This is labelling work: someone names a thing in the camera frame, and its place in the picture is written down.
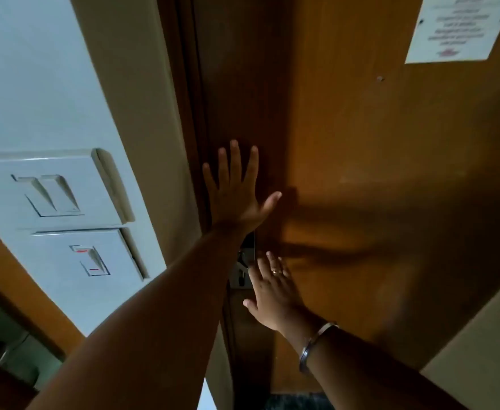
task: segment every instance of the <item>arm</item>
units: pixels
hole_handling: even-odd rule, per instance
[[[326,320],[304,306],[286,263],[270,252],[267,258],[258,258],[258,267],[249,271],[256,301],[246,299],[244,305],[301,354]],[[337,328],[318,339],[307,366],[338,410],[465,409],[417,371]]]
[[[236,141],[231,172],[225,149],[218,159],[219,187],[203,166],[212,231],[108,317],[28,409],[197,407],[229,270],[245,235],[281,196],[274,193],[258,205],[256,147],[244,181]]]

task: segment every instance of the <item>bracelet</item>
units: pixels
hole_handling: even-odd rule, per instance
[[[307,346],[303,349],[303,352],[301,353],[301,357],[299,358],[299,371],[302,373],[307,373],[309,372],[307,368],[307,358],[309,357],[309,352],[311,351],[311,348],[317,343],[318,339],[321,337],[321,335],[326,332],[329,328],[335,326],[336,328],[339,328],[339,325],[337,325],[335,322],[328,322],[324,324],[318,332],[309,339]]]

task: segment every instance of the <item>person's left arm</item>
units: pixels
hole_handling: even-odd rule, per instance
[[[106,319],[64,363],[29,410],[195,409],[218,327],[229,271],[247,233],[272,212],[255,199],[258,150],[244,180],[236,141],[231,167],[219,149],[218,181],[203,174],[212,230]]]

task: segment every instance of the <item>hand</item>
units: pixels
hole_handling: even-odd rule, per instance
[[[241,180],[241,153],[237,141],[232,140],[231,172],[227,164],[225,148],[218,150],[218,179],[216,186],[210,165],[203,164],[202,173],[210,199],[212,226],[234,227],[244,235],[255,230],[273,211],[282,194],[271,194],[263,206],[255,199],[255,182],[258,178],[258,148],[253,146],[244,180]]]
[[[286,336],[285,324],[306,308],[285,261],[267,252],[267,259],[258,256],[258,267],[252,265],[248,273],[256,300],[245,299],[243,305],[261,324]]]

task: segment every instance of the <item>person's right arm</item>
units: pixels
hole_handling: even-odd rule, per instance
[[[256,301],[244,305],[301,354],[326,320],[304,306],[286,264],[270,252],[267,258],[249,271]],[[417,371],[335,327],[318,338],[307,367],[337,410],[465,409]]]

